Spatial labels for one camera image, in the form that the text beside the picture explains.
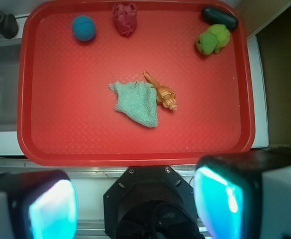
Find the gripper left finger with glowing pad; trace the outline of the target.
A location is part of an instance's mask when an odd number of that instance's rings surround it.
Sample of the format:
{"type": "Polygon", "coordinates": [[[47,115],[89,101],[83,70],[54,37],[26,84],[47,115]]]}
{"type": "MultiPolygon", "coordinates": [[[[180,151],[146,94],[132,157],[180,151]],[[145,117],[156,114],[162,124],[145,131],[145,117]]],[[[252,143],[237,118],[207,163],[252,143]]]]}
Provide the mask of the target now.
{"type": "Polygon", "coordinates": [[[78,210],[62,170],[0,174],[0,239],[72,239],[78,210]]]}

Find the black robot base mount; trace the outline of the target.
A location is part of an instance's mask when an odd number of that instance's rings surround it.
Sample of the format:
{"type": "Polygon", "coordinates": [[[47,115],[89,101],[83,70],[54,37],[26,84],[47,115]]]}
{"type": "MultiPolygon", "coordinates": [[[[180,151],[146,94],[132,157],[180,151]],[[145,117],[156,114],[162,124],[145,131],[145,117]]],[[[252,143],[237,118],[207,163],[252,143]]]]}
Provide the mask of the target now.
{"type": "Polygon", "coordinates": [[[194,189],[169,166],[129,167],[104,193],[111,239],[202,239],[194,189]]]}

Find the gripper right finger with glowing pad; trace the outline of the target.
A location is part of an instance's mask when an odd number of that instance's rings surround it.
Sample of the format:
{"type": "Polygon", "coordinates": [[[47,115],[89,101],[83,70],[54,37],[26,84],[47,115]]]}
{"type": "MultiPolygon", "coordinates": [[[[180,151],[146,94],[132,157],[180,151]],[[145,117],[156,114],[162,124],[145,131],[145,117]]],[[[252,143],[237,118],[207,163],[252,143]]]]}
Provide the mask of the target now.
{"type": "Polygon", "coordinates": [[[214,239],[291,239],[291,150],[202,157],[197,213],[214,239]]]}

